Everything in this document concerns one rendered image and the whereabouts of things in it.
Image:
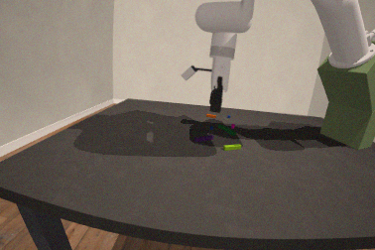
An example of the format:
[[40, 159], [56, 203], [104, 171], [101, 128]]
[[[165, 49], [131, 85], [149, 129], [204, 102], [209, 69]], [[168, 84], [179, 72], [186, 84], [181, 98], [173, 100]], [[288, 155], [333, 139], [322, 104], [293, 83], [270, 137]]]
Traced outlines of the lime green rod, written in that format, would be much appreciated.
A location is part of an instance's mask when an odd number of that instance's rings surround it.
[[223, 150], [224, 151], [237, 150], [237, 149], [241, 149], [241, 145], [240, 144], [223, 146]]

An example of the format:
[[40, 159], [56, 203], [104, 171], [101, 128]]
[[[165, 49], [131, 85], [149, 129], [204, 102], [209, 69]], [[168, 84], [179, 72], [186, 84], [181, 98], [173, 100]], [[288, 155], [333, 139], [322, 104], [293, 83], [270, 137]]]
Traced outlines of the purple rod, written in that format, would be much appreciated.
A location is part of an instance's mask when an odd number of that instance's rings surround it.
[[195, 142], [201, 142], [201, 141], [207, 141], [207, 140], [212, 140], [212, 139], [213, 139], [213, 136], [208, 135], [208, 136], [196, 137], [196, 138], [194, 138], [194, 141]]

